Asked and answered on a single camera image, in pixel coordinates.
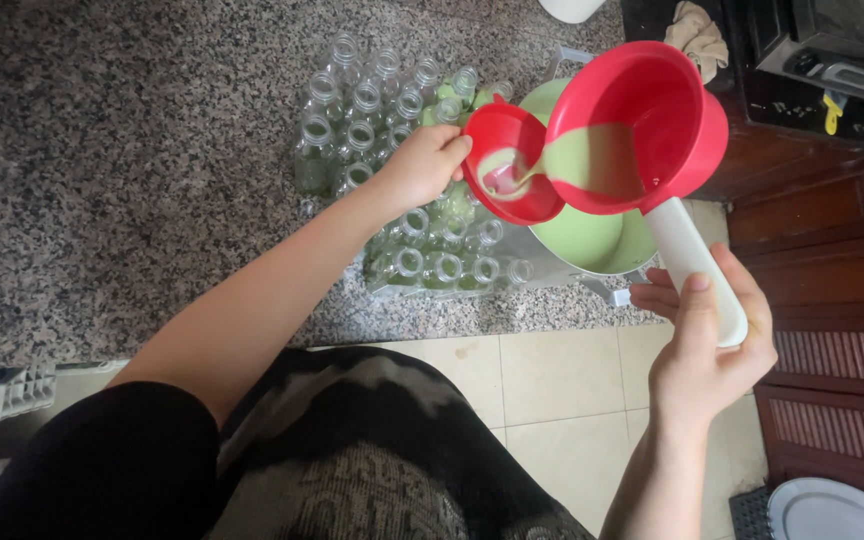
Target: right hand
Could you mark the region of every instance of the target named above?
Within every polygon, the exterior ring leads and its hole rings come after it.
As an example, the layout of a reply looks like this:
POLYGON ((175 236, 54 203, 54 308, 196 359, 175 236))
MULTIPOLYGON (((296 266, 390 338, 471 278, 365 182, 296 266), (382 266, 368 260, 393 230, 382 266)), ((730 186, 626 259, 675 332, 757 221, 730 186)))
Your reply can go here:
POLYGON ((432 202, 450 179, 462 180, 460 166, 473 149, 473 138, 460 133, 447 125, 416 129, 362 188, 379 191, 393 217, 432 202))
POLYGON ((718 315, 709 276, 689 276, 680 296, 668 272, 652 268, 646 273, 651 283, 635 283, 630 289, 633 305, 675 324, 672 341, 649 372, 654 418, 675 430, 707 431, 715 415, 742 397, 779 357, 762 289, 725 245, 713 244, 711 251, 749 318, 748 336, 736 347, 718 348, 718 315))

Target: granite countertop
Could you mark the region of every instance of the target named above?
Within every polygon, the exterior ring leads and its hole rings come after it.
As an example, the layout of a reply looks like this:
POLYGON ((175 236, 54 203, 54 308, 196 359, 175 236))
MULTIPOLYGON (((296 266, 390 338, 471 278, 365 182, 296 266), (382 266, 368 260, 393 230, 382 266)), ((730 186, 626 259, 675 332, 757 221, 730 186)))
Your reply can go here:
MULTIPOLYGON (((536 0, 0 0, 0 366, 129 358, 322 207, 293 189, 299 91, 338 30, 534 88, 557 45, 623 42, 536 0)), ((353 264, 296 346, 641 324, 580 285, 378 300, 353 264)))

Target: louvered cabinet door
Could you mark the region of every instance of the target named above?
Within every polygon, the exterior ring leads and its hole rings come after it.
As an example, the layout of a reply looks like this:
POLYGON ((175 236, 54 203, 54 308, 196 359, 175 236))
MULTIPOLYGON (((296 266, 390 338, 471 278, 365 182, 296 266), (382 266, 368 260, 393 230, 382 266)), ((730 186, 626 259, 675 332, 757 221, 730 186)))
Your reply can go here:
POLYGON ((790 457, 864 475, 864 396, 761 385, 755 402, 770 462, 790 457))
POLYGON ((775 319, 763 384, 864 394, 864 318, 775 319))

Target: white plate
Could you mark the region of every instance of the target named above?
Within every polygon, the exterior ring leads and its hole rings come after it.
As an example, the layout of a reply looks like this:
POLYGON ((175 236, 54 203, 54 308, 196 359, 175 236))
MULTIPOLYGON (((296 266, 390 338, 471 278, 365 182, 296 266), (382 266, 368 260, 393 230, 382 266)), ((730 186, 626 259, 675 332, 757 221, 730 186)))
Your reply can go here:
POLYGON ((775 540, 864 540, 864 491, 824 478, 797 478, 769 498, 775 540))

